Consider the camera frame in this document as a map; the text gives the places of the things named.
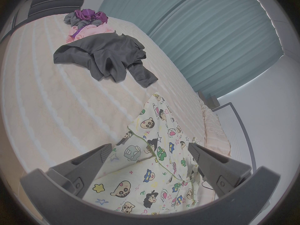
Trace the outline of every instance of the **purple strap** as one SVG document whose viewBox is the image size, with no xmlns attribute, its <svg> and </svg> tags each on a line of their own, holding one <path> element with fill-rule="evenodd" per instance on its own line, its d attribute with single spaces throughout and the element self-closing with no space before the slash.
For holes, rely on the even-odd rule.
<svg viewBox="0 0 300 225">
<path fill-rule="evenodd" d="M 101 20 L 103 23 L 107 23 L 108 20 L 108 17 L 104 12 L 95 13 L 95 11 L 92 9 L 75 10 L 74 12 L 75 16 L 81 20 L 91 20 L 87 25 L 90 25 L 94 20 Z M 74 38 L 81 31 L 81 29 L 78 29 L 71 37 Z"/>
</svg>

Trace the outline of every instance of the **teal curtain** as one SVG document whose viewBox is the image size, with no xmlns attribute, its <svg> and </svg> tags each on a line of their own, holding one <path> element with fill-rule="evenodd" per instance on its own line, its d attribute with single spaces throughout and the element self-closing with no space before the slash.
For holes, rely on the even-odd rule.
<svg viewBox="0 0 300 225">
<path fill-rule="evenodd" d="M 206 97 L 233 91 L 283 55 L 257 0 L 104 0 L 100 10 L 136 24 Z"/>
</svg>

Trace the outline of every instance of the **bed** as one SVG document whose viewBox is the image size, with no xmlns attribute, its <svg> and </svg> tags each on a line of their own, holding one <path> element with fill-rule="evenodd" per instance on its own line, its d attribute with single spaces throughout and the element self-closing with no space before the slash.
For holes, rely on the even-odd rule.
<svg viewBox="0 0 300 225">
<path fill-rule="evenodd" d="M 103 144 L 116 145 L 156 91 L 168 101 L 188 137 L 230 156 L 230 143 L 217 116 L 134 24 L 108 19 L 119 35 L 135 37 L 145 46 L 143 65 L 158 78 L 148 88 L 136 83 L 129 72 L 119 83 L 110 78 L 98 82 L 82 66 L 54 64 L 53 53 L 66 43 L 70 29 L 63 22 L 65 15 L 43 17 L 17 29 L 3 60 L 2 116 L 11 146 L 27 173 L 35 168 L 47 171 Z M 214 199 L 209 189 L 205 196 L 203 203 Z"/>
</svg>

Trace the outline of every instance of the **curtain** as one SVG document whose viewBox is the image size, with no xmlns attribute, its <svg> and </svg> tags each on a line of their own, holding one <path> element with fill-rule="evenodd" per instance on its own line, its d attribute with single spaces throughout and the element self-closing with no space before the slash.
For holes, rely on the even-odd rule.
<svg viewBox="0 0 300 225">
<path fill-rule="evenodd" d="M 283 55 L 257 0 L 104 0 L 100 10 L 136 24 L 205 97 L 233 91 Z"/>
</svg>

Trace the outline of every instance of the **pink garment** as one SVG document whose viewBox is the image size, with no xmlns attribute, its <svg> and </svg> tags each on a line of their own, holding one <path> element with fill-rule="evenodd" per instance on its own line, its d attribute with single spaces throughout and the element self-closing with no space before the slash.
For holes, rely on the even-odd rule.
<svg viewBox="0 0 300 225">
<path fill-rule="evenodd" d="M 115 30 L 111 28 L 107 23 L 103 23 L 102 25 L 99 26 L 91 24 L 82 28 L 81 31 L 75 36 L 75 38 L 71 37 L 75 32 L 77 32 L 77 30 L 78 30 L 77 26 L 71 27 L 69 31 L 69 35 L 66 39 L 67 43 L 71 43 L 78 39 L 91 36 L 94 34 L 98 34 L 98 33 L 115 32 Z"/>
</svg>

